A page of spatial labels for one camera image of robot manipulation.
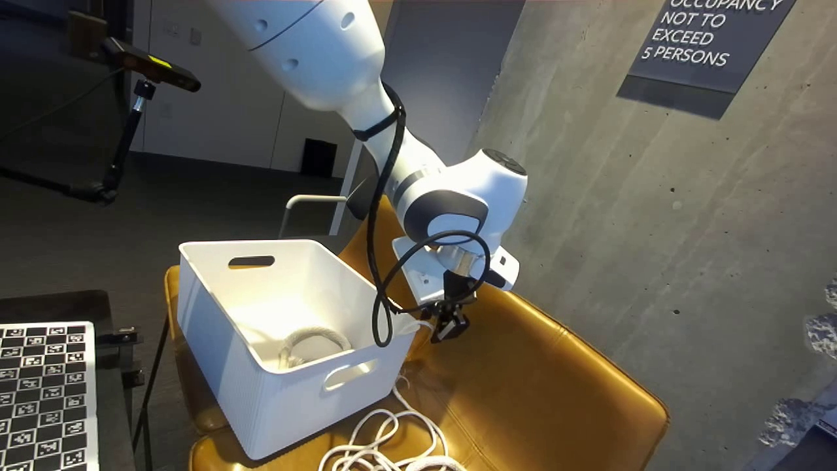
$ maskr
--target bin handle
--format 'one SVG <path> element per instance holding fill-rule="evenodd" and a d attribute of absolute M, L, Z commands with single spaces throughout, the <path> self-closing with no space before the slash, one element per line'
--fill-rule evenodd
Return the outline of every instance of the bin handle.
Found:
<path fill-rule="evenodd" d="M 332 369 L 330 375 L 324 375 L 320 391 L 324 394 L 341 391 L 347 382 L 356 382 L 361 377 L 374 375 L 377 367 L 378 367 L 377 358 L 368 358 L 368 362 L 361 362 L 361 364 L 341 364 L 341 367 Z"/>

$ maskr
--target occupancy sign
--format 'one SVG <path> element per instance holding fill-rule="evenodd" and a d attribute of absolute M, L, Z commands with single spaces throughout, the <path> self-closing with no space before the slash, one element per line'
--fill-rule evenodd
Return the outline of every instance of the occupancy sign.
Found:
<path fill-rule="evenodd" d="M 713 91 L 731 99 L 791 4 L 666 0 L 627 70 L 620 97 L 650 97 L 657 105 L 676 108 L 688 99 L 676 99 L 670 87 L 696 87 L 701 94 Z"/>

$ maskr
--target wooden chair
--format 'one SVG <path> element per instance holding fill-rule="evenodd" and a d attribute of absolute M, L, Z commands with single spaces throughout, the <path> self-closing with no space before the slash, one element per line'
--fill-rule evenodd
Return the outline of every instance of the wooden chair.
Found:
<path fill-rule="evenodd" d="M 395 216 L 381 205 L 377 243 L 381 267 L 395 260 L 387 243 L 400 234 Z M 365 227 L 339 251 L 339 260 L 368 279 Z M 175 326 L 177 269 L 164 279 L 167 319 Z M 411 305 L 404 281 L 391 298 Z M 666 412 L 604 357 L 568 333 L 522 298 L 481 289 L 466 310 L 471 331 L 438 345 L 419 336 L 403 375 L 408 400 L 432 416 L 453 443 L 453 456 L 476 471 L 487 470 L 570 470 L 629 471 L 642 470 L 666 426 Z M 182 396 L 198 426 L 188 466 L 196 471 L 233 470 L 317 470 L 318 459 L 344 443 L 356 415 L 317 437 L 267 460 L 247 460 L 201 382 L 186 340 L 173 327 Z M 387 447 L 390 456 L 421 451 L 426 436 L 416 426 Z"/>

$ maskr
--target floor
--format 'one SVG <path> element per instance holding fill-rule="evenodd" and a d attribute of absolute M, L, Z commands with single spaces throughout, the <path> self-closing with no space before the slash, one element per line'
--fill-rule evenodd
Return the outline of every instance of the floor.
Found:
<path fill-rule="evenodd" d="M 71 57 L 55 23 L 20 22 L 3 8 L 0 60 L 0 166 L 59 183 L 97 180 L 123 128 L 107 68 Z M 179 241 L 275 239 L 288 197 L 337 188 L 339 180 L 152 154 L 131 154 L 113 205 L 0 178 L 0 298 L 107 290 L 114 326 L 140 333 L 135 357 L 148 371 L 164 319 L 161 272 L 177 262 Z M 288 237 L 326 225 L 330 210 L 300 210 Z M 152 470 L 186 470 L 192 429 L 169 357 L 148 420 Z"/>

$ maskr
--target bin handle slot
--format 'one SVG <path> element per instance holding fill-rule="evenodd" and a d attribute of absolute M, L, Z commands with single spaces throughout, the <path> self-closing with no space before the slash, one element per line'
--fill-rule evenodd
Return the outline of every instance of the bin handle slot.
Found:
<path fill-rule="evenodd" d="M 356 382 L 356 379 L 361 379 L 361 377 L 374 375 L 377 367 L 378 367 L 377 358 L 361 362 L 361 364 L 341 364 L 341 367 L 332 369 L 332 371 L 320 379 L 320 391 L 324 391 L 324 394 L 341 391 L 347 382 Z"/>
<path fill-rule="evenodd" d="M 271 267 L 276 256 L 233 256 L 226 262 L 230 269 L 256 269 L 256 267 Z"/>

